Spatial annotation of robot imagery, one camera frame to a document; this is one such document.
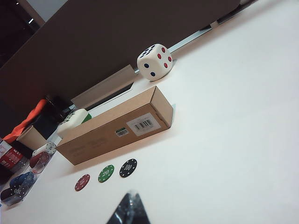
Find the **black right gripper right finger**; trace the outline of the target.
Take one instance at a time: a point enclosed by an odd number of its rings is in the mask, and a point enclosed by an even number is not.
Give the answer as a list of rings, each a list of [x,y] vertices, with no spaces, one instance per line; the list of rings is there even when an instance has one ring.
[[[131,223],[150,224],[142,199],[136,190],[131,190]]]

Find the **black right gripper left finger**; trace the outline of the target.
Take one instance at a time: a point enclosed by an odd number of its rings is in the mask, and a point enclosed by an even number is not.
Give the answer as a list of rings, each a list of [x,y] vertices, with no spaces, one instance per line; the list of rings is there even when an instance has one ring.
[[[109,219],[110,224],[131,224],[133,222],[133,191],[128,191]]]

